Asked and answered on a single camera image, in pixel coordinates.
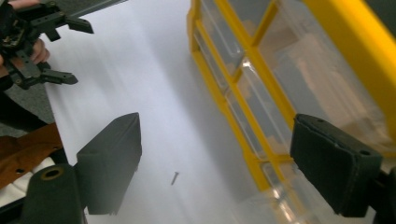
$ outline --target black mechanical claw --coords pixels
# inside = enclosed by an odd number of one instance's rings
[[[323,119],[298,114],[290,155],[335,214],[396,223],[396,167],[381,170],[382,155]]]
[[[88,21],[67,16],[55,1],[15,11],[8,0],[0,0],[1,54],[11,80],[24,90],[38,83],[75,84],[71,73],[50,70],[46,64],[34,64],[29,55],[41,34],[50,41],[60,39],[56,29],[68,25],[71,30],[93,34]]]

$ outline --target white surface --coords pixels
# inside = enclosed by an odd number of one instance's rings
[[[61,40],[47,42],[52,68],[79,79],[47,84],[72,164],[111,120],[140,114],[143,156],[123,206],[90,224],[230,224],[231,210],[257,193],[189,53],[189,8],[186,0],[128,1],[86,17],[95,35],[64,27]]]
[[[32,176],[40,170],[54,164],[55,162],[53,162],[53,160],[48,157],[44,159],[37,167],[35,167],[32,172],[26,173],[14,182],[0,189],[0,207],[25,197],[30,178],[32,178]]]

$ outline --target person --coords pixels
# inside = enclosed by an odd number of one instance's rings
[[[30,7],[39,4],[39,0],[13,0],[9,3],[14,9]],[[50,56],[43,40],[38,39],[33,48],[30,59],[34,63],[44,63]],[[14,129],[31,132],[47,125],[38,116],[15,103],[5,90],[12,86],[12,81],[8,77],[7,69],[4,67],[4,58],[0,55],[0,122]]]

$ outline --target brown clothing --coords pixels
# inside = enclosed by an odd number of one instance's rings
[[[0,189],[32,171],[52,152],[63,148],[55,123],[15,138],[0,137]]]

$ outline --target yellow storage rack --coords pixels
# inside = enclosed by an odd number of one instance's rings
[[[260,190],[292,175],[297,112],[394,164],[396,41],[363,0],[191,0],[188,35]]]

